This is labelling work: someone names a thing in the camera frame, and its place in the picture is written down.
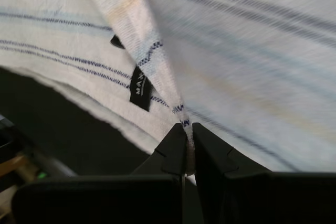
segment striped textile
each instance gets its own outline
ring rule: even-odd
[[[336,170],[336,0],[0,1],[0,65],[126,120],[143,150],[180,121],[192,173],[198,121],[272,170]],[[128,102],[135,65],[149,112]]]

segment clothing label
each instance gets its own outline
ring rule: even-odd
[[[148,78],[136,66],[131,79],[131,98],[130,102],[139,106],[140,108],[149,111],[149,104],[151,102],[152,84]]]

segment striped fabric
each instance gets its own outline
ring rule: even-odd
[[[272,170],[330,172],[335,2],[1,0],[0,65],[54,87],[147,152],[180,121],[192,164],[198,121]],[[114,34],[126,50],[109,44]],[[128,102],[135,65],[155,88],[149,112]]]

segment blue stripe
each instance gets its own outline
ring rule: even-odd
[[[280,80],[284,81],[287,80],[290,83],[295,83],[299,86],[305,87],[308,90],[313,91],[315,94],[318,95],[322,95],[330,100],[332,100],[333,102],[336,101],[336,94],[334,92],[330,92],[328,90],[325,90],[319,86],[315,86],[310,82],[306,82],[304,80],[301,79],[297,79],[297,78],[293,78],[290,75],[287,75],[286,73],[283,73],[282,71],[279,71],[278,69],[274,69],[274,68],[269,68],[267,66],[263,66],[260,64],[260,62],[254,62],[253,60],[250,60],[250,58],[244,57],[242,55],[239,54],[230,54],[229,51],[227,50],[227,48],[220,46],[220,45],[212,45],[208,42],[205,42],[203,40],[200,40],[199,38],[195,37],[195,36],[191,36],[189,34],[183,34],[182,32],[172,32],[170,31],[170,28],[165,28],[164,31],[168,32],[174,39],[176,38],[180,38],[180,39],[185,39],[191,43],[193,43],[194,45],[202,48],[202,49],[207,49],[212,51],[215,54],[219,54],[224,56],[225,58],[232,60],[234,62],[238,62],[238,63],[244,63],[250,67],[254,67],[257,70],[261,70],[262,72],[266,73],[266,74],[270,74],[274,77],[279,78]]]
[[[111,27],[99,26],[99,25],[95,25],[89,22],[78,22],[78,21],[65,20],[65,19],[59,19],[59,18],[43,18],[43,17],[35,17],[32,15],[27,15],[27,14],[14,14],[14,13],[3,13],[3,12],[0,12],[0,16],[8,17],[8,18],[29,19],[29,20],[34,20],[34,21],[70,25],[70,26],[90,27],[90,28],[95,28],[99,30],[112,31]]]
[[[48,49],[44,49],[44,48],[41,48],[41,47],[37,47],[35,45],[21,43],[21,42],[15,42],[15,41],[11,41],[11,40],[0,39],[0,44],[19,46],[19,47],[28,47],[28,48],[40,50],[40,51],[43,51],[43,52],[48,52],[50,54],[57,55],[57,56],[59,56],[59,57],[61,57],[63,59],[68,59],[68,60],[72,60],[72,61],[88,64],[88,65],[91,65],[91,66],[95,66],[95,67],[98,67],[98,68],[103,68],[103,69],[109,70],[109,71],[111,71],[113,73],[116,73],[116,74],[118,74],[120,76],[123,76],[123,77],[125,77],[127,79],[131,79],[131,77],[128,74],[126,74],[126,73],[124,73],[124,72],[122,72],[120,70],[113,69],[113,68],[111,68],[109,66],[106,66],[104,64],[97,63],[95,61],[86,60],[86,59],[82,59],[82,58],[78,58],[78,57],[66,56],[66,55],[59,54],[58,52],[55,52],[53,50],[48,50]]]
[[[272,3],[263,2],[260,0],[227,0],[237,3],[238,5],[248,6],[255,9],[264,11],[265,13],[272,13],[278,16],[282,16],[286,19],[302,22],[306,25],[314,26],[319,29],[324,29],[333,33],[336,33],[336,24],[329,20],[323,20],[312,15],[298,12],[294,9],[275,5]]]
[[[255,13],[249,10],[244,10],[242,8],[235,7],[235,6],[228,6],[226,4],[223,4],[219,1],[214,1],[214,0],[186,0],[186,1],[194,2],[200,5],[206,6],[208,8],[218,10],[220,12],[226,12],[233,16],[237,16],[240,18],[254,21],[254,22],[259,22],[261,24],[264,24],[270,27],[275,27],[283,32],[296,35],[298,37],[301,37],[307,40],[312,40],[316,43],[320,43],[322,45],[325,45],[331,48],[336,48],[336,40],[332,37],[327,37],[322,34],[315,33],[314,31],[307,30],[307,29],[304,29],[304,28],[301,28],[295,25],[291,25],[281,20],[267,17],[263,14]]]
[[[173,108],[173,112],[174,112],[174,113],[176,113],[176,112],[180,112],[180,111],[182,111],[182,110],[184,110],[184,105],[183,105],[183,104],[180,104],[180,105],[175,106],[175,107]]]
[[[305,61],[300,61],[296,60],[294,56],[286,56],[274,51],[271,51],[265,47],[261,47],[257,44],[253,44],[248,40],[237,38],[231,33],[226,32],[225,30],[218,30],[213,26],[207,26],[207,25],[202,25],[197,22],[189,21],[186,19],[176,19],[172,15],[160,15],[164,18],[164,20],[169,20],[172,22],[172,24],[169,24],[169,27],[172,27],[173,25],[177,25],[177,27],[185,26],[185,29],[194,29],[196,31],[196,34],[203,34],[207,33],[210,36],[214,36],[215,38],[222,38],[223,41],[228,41],[230,45],[233,45],[237,48],[245,48],[248,49],[249,51],[255,51],[261,55],[267,56],[267,59],[273,58],[281,63],[284,63],[288,65],[288,67],[298,67],[300,69],[303,69],[305,71],[309,71],[310,74],[315,73],[316,75],[325,78],[326,80],[330,81],[332,80],[333,82],[336,82],[336,76],[329,71],[326,71],[324,69],[315,67],[313,64],[310,64],[309,62]]]
[[[164,105],[166,107],[169,107],[168,104],[165,101],[163,101],[162,99],[160,99],[158,97],[151,97],[151,100],[153,100],[155,102],[158,102],[158,103],[160,103],[160,104],[162,104],[162,105]]]
[[[13,51],[13,52],[19,52],[21,54],[29,54],[29,55],[35,55],[35,56],[39,56],[39,57],[42,57],[42,58],[45,58],[45,59],[48,59],[48,60],[52,60],[52,61],[55,61],[55,62],[58,62],[58,63],[61,63],[63,65],[67,65],[67,66],[70,66],[70,67],[73,67],[73,68],[77,68],[78,70],[81,70],[81,71],[84,71],[86,73],[90,73],[94,76],[99,76],[101,78],[104,78],[106,80],[109,80],[109,81],[112,81],[126,89],[129,89],[130,86],[118,79],[115,79],[115,78],[112,78],[106,74],[103,74],[103,73],[99,73],[99,72],[96,72],[96,71],[93,71],[91,69],[87,69],[87,68],[83,68],[83,67],[80,67],[80,66],[76,66],[76,65],[73,65],[73,64],[70,64],[70,63],[67,63],[67,62],[64,62],[64,61],[61,61],[59,59],[56,59],[56,58],[53,58],[53,57],[50,57],[50,56],[46,56],[46,55],[42,55],[42,54],[39,54],[37,52],[33,52],[33,51],[30,51],[30,50],[23,50],[23,49],[17,49],[17,48],[11,48],[11,47],[3,47],[3,46],[0,46],[0,49],[2,50],[6,50],[6,51]]]
[[[142,65],[144,65],[144,64],[146,64],[146,63],[148,63],[148,62],[150,62],[150,60],[151,60],[151,58],[152,58],[153,51],[154,51],[155,49],[158,49],[158,48],[162,47],[162,46],[163,46],[163,44],[162,44],[161,41],[157,41],[157,42],[155,42],[155,43],[150,47],[150,49],[148,50],[147,57],[144,58],[144,59],[142,59],[142,60],[140,60],[140,61],[138,62],[138,66],[142,66]]]
[[[277,161],[279,161],[280,163],[286,165],[287,167],[291,168],[292,170],[298,172],[300,171],[298,168],[296,168],[293,164],[291,164],[290,162],[288,162],[287,160],[285,160],[284,158],[282,158],[281,156],[279,156],[277,153],[274,153],[272,151],[270,151],[269,149],[267,149],[266,147],[254,142],[253,140],[245,137],[245,136],[242,136],[240,135],[239,133],[215,122],[214,120],[192,110],[191,108],[187,108],[188,111],[190,111],[190,113],[194,114],[195,116],[197,116],[198,118],[200,118],[201,120],[203,120],[204,122],[207,122],[209,124],[212,124],[213,126],[219,128],[220,130],[222,131],[225,131],[226,133],[230,134],[231,136],[239,139],[239,140],[242,140],[243,142],[247,143],[248,145],[250,146],[253,146],[255,147],[256,149],[268,154],[269,156],[275,158]]]

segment dark background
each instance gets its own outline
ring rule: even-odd
[[[78,175],[129,174],[149,155],[52,88],[0,68],[0,114]],[[203,223],[197,188],[185,186],[184,223]]]

